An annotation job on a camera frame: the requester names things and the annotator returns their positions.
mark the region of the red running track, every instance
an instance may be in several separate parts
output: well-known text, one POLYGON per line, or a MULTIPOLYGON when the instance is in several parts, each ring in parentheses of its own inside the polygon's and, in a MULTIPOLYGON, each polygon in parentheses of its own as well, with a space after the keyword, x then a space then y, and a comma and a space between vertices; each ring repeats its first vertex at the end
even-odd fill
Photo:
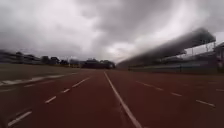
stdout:
POLYGON ((13 128, 223 128, 223 78, 85 70, 0 88, 0 117, 13 128))

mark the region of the stadium roof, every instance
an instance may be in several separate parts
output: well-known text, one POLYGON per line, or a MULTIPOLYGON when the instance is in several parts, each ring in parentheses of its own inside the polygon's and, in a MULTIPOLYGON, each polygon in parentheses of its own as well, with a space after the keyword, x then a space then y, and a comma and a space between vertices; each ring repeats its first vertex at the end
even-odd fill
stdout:
POLYGON ((184 51, 184 49, 196 47, 214 41, 216 40, 213 35, 211 35, 207 30, 200 28, 197 29, 196 31, 181 36, 175 40, 169 41, 166 44, 160 45, 153 50, 150 50, 141 55, 130 58, 121 63, 131 63, 144 60, 153 61, 158 58, 180 55, 186 52, 184 51))

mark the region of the grandstand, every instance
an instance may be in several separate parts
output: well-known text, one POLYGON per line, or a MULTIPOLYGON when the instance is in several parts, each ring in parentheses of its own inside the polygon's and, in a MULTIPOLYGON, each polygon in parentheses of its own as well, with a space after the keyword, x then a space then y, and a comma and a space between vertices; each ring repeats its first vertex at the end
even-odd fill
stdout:
POLYGON ((186 57, 185 49, 193 49, 215 41, 213 35, 201 28, 144 54, 123 61, 118 64, 118 67, 129 67, 129 69, 136 71, 183 72, 198 69, 205 71, 208 69, 210 72, 211 68, 217 66, 215 51, 186 57))

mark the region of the gray cloud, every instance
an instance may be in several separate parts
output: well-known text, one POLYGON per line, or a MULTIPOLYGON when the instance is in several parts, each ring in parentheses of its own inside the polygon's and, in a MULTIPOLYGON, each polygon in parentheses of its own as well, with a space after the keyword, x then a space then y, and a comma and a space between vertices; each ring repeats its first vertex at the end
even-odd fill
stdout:
POLYGON ((204 26, 223 37, 222 0, 1 0, 0 48, 119 61, 204 26))

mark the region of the green field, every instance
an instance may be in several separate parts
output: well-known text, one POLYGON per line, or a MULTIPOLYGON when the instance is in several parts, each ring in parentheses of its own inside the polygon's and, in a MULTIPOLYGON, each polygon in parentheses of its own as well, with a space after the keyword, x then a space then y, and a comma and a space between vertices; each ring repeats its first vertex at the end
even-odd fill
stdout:
POLYGON ((80 69, 78 68, 68 67, 0 63, 0 81, 29 79, 32 77, 46 75, 68 74, 79 70, 80 69))

